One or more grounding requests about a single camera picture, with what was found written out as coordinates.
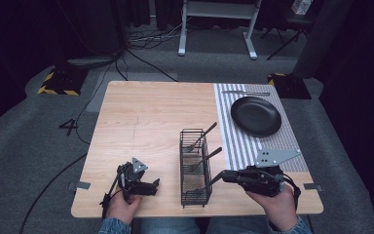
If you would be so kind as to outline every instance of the utensil holder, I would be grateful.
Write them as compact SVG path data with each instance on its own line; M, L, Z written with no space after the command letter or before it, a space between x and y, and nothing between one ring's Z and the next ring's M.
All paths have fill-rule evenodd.
M193 172L190 170L208 155L206 137L202 137L191 152L183 152L183 148L194 144L203 133L203 129L185 129L180 133L180 183L183 208L193 205L204 207L211 195L211 186L206 187L211 181L209 161L203 160Z

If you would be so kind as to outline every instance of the sleeve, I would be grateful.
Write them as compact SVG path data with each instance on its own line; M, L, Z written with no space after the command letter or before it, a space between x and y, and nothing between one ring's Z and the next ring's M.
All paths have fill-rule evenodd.
M130 227L121 220L108 217L101 223L98 234L130 234Z
M299 216L296 225L294 225L292 229L285 232L275 231L269 224L269 234L312 234L312 232L303 219Z

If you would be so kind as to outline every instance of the black plate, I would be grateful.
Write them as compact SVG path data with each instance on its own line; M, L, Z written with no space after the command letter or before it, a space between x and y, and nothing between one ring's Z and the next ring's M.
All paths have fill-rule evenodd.
M230 110L239 128L255 137L267 137L281 128L281 114L268 101L259 97L237 99Z

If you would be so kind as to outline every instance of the cable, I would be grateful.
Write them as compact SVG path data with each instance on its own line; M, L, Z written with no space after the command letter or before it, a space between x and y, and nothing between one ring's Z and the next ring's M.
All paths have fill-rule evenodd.
M273 175L271 175L271 174L269 174L269 173L263 172L263 171L257 171L257 173L259 173L259 174L263 174L263 175L268 176L268 177L270 177L270 178L275 178L275 176L273 176Z
M311 228L311 232L315 233L314 226L312 225L311 217L309 215L307 215L307 217L308 217L308 221L309 221L309 226Z
M125 58L124 54L123 54L122 58L123 58L124 64L126 65L126 77L129 78L129 74L128 74L129 65L126 63L126 58Z
M85 144L90 144L90 143L84 141L84 140L80 137L80 135L78 134L78 120L80 119L80 117L81 117L82 113L84 112L85 108L87 108L87 106L90 104L90 102L94 99L95 94L96 94L96 92L98 91L99 87L101 87L102 82L104 82L105 74L107 73L107 71L108 71L109 68L111 67L111 64L112 64L112 63L113 63L113 62L111 62L111 63L109 64L108 68L105 70L104 75L102 76L102 80L101 80L101 82L99 83L98 87L96 87L95 92L93 92L93 96L92 96L91 99L87 102L87 104L84 106L84 108L81 110L80 114L79 114L78 117L77 117L77 121L76 121L77 128L75 128L75 133L77 134L78 139L81 140L81 141L82 141L83 143L85 143Z
M156 68L157 70L159 70L161 73L165 74L169 79L175 81L175 82L178 82L177 80L175 80L174 78L172 78L171 76L169 76L168 74L166 74L162 69L158 68L157 66L151 64L150 62L136 56L135 54L133 54L129 49L126 49L126 51L128 51L132 56L134 56L135 58L137 58L138 60L142 61L142 62L145 62L147 64L149 64L150 66Z
M35 199L35 201L31 205L31 207L29 208L28 212L26 213L26 216L23 219L22 225L20 226L19 234L23 233L23 228L25 227L25 224L28 221L29 215L31 214L33 208L35 207L35 205L38 202L38 200L42 197L42 195L44 194L44 192L54 182L54 180L56 180L63 172L65 172L67 169L69 169L71 166L73 166L74 164L76 164L78 161L80 161L81 159L83 159L86 156L87 156L87 153L85 153L84 155L82 155L79 158L77 158L75 161L73 161L68 166L66 166L65 168L63 168L58 174L56 174L56 176L53 177L53 179L51 179L51 181L49 183L47 183L47 185L44 187L44 189L41 191L41 193L38 195L38 197Z
M294 183L293 179L289 175L287 174L283 174L283 175L286 176L292 183Z
M127 79L127 77L125 77L123 75L123 73L121 73L120 69L118 69L118 65L117 65L117 61L115 60L115 68L117 69L118 73L120 73L120 75L126 80L126 81L129 81L129 79Z
M134 49L134 50L142 50L142 49L153 49L155 47L158 47L160 46L161 44L163 44L163 42L167 42L169 40L171 40L172 38L174 37L179 37L181 35L181 33L179 34L175 34L175 35L172 35L170 36L174 31L176 31L177 28L179 28L180 26L182 26L182 23L179 24L178 26L176 26L175 28L173 28L172 30L170 31L167 31L167 32L162 32L162 33L159 33L157 35L154 35L154 36L151 36L151 34L153 34L156 30L152 30L152 32L150 33L149 36L144 36L144 33L145 31L137 31L137 32L134 32L135 34L138 34L138 33L141 33L141 37L135 37L134 39L130 39L130 43L131 42L139 42L139 41L144 41L144 45L143 46L139 46L139 45L130 45L130 48L131 49ZM148 45L150 45L151 43L153 42L157 42L158 44L154 45L154 46L151 46L151 47L148 47Z

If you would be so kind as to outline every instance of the metal bracket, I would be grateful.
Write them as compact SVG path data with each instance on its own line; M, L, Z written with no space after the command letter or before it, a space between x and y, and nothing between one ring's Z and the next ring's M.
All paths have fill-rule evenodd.
M87 183L87 182L82 182L82 181L78 181L78 182L69 182L68 184L68 189L69 190L72 190L72 191L77 191L78 188L82 188L82 189L89 189L91 186L90 183Z
M134 173L140 173L147 169L148 167L145 164L141 163L141 161L136 158L132 158L132 170Z
M305 187L306 190L315 189L318 192L323 192L324 191L323 187L319 184L304 183L303 186Z
M266 168L274 167L289 159L302 155L300 149L297 150L281 150L281 149L266 149L257 152L256 167Z

